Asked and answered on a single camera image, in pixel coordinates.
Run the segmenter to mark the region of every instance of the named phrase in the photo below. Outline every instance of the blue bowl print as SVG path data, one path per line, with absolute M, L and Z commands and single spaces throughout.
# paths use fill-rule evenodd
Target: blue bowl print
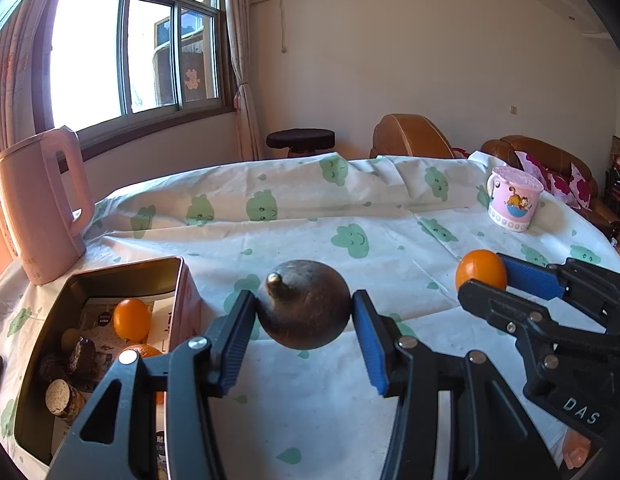
M 509 212 L 514 218 L 523 218 L 527 215 L 527 209 L 519 209 L 518 207 L 509 204 L 507 204 L 507 212 Z

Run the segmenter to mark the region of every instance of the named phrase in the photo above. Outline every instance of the stool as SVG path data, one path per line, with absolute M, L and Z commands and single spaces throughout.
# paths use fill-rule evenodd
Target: stool
M 287 158 L 316 155 L 316 150 L 334 148 L 334 132 L 320 128 L 293 128 L 266 137 L 270 148 L 289 148 Z

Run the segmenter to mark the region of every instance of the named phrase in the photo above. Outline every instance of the pink cup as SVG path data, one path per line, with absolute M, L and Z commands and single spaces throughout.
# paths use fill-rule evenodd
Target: pink cup
M 509 231 L 525 231 L 543 191 L 541 182 L 517 168 L 498 166 L 492 170 L 486 188 L 492 221 Z

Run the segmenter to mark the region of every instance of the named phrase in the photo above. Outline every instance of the pink kettle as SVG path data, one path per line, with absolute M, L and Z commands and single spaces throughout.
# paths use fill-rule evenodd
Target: pink kettle
M 74 218 L 56 153 L 66 156 L 81 214 Z M 62 276 L 85 253 L 82 229 L 92 220 L 79 139 L 66 126 L 22 140 L 0 153 L 0 199 L 21 264 L 35 285 Z

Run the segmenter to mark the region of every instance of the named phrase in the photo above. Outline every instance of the blue gripper pad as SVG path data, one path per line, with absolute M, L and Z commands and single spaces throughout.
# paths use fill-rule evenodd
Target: blue gripper pad
M 257 301 L 249 290 L 242 290 L 230 314 L 216 318 L 205 333 L 212 342 L 210 361 L 218 371 L 218 386 L 223 395 L 236 384 L 239 376 L 254 326 Z
M 383 316 L 376 313 L 365 290 L 357 290 L 352 295 L 352 322 L 357 332 L 367 375 L 379 395 L 386 396 L 391 386 L 390 374 L 394 365 L 395 349 L 394 341 L 382 318 Z
M 507 285 L 524 290 L 537 298 L 551 300 L 565 293 L 554 272 L 505 254 L 498 254 L 506 266 Z

